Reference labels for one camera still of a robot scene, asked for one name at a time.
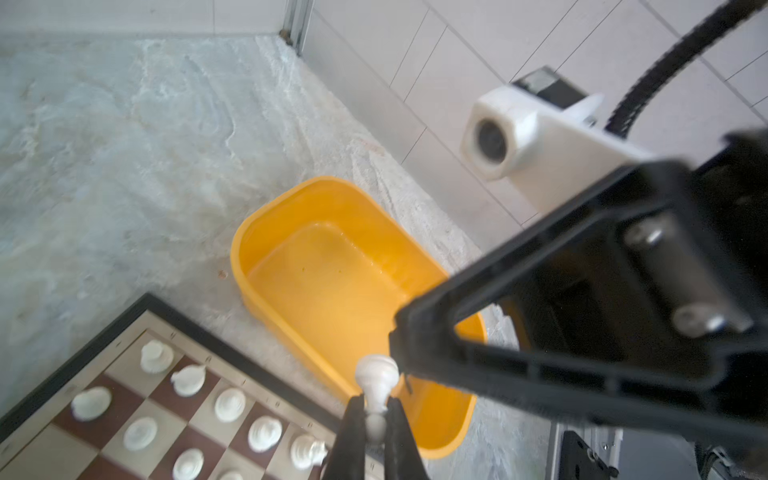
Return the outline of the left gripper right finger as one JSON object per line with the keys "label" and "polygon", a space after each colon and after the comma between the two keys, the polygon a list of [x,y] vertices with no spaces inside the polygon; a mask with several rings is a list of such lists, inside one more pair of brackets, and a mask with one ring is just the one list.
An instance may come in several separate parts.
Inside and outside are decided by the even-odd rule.
{"label": "left gripper right finger", "polygon": [[399,399],[387,402],[384,438],[384,474],[386,480],[428,480],[422,457]]}

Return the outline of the yellow plastic bowl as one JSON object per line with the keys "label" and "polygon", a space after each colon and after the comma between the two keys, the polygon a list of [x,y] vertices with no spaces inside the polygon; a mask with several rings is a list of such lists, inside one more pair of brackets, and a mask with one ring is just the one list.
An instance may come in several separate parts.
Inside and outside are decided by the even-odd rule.
{"label": "yellow plastic bowl", "polygon": [[250,314],[344,401],[360,391],[358,361],[388,353],[396,312],[447,278],[370,196],[330,176],[247,217],[230,261]]}

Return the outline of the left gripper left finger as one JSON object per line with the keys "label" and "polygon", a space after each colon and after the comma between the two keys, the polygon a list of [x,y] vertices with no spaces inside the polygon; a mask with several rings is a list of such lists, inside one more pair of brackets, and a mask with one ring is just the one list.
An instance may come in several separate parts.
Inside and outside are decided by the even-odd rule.
{"label": "left gripper left finger", "polygon": [[363,480],[366,463],[365,401],[352,397],[325,462],[323,480]]}

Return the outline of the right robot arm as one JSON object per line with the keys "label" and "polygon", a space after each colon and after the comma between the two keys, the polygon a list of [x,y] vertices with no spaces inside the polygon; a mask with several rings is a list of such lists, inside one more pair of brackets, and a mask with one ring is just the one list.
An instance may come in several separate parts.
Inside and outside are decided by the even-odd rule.
{"label": "right robot arm", "polygon": [[729,1],[633,85],[603,130],[528,78],[474,104],[461,151],[539,211],[395,317],[403,373],[543,416],[767,450],[767,133],[698,168],[631,145],[651,99],[763,8]]}

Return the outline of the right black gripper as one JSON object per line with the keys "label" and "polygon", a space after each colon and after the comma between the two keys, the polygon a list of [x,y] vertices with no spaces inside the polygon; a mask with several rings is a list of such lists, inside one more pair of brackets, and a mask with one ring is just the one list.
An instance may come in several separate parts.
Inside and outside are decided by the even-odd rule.
{"label": "right black gripper", "polygon": [[[520,347],[463,340],[498,305]],[[415,298],[402,372],[573,423],[767,444],[767,133],[624,166]]]}

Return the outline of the white chess pawn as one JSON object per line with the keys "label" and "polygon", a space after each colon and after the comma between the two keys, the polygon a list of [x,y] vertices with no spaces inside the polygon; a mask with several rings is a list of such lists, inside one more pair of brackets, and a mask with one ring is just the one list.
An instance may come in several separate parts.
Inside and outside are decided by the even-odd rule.
{"label": "white chess pawn", "polygon": [[367,355],[357,363],[355,381],[363,393],[366,438],[372,445],[384,442],[387,402],[399,377],[399,368],[389,356]]}

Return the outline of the folding chess board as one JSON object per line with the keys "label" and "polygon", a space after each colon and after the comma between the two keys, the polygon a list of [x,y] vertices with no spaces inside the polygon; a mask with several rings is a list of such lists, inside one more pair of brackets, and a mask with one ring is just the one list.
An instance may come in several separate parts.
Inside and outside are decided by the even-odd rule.
{"label": "folding chess board", "polygon": [[340,421],[147,294],[1,421],[5,479],[318,479]]}

